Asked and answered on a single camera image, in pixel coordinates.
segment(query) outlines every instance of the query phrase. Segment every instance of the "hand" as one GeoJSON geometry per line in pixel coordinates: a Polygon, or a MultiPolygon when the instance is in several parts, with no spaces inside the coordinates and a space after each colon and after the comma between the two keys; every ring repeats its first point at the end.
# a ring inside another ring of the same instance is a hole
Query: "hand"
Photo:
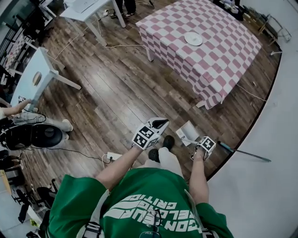
{"type": "Polygon", "coordinates": [[[194,155],[194,161],[203,161],[204,154],[205,154],[204,149],[199,147],[194,155]]]}

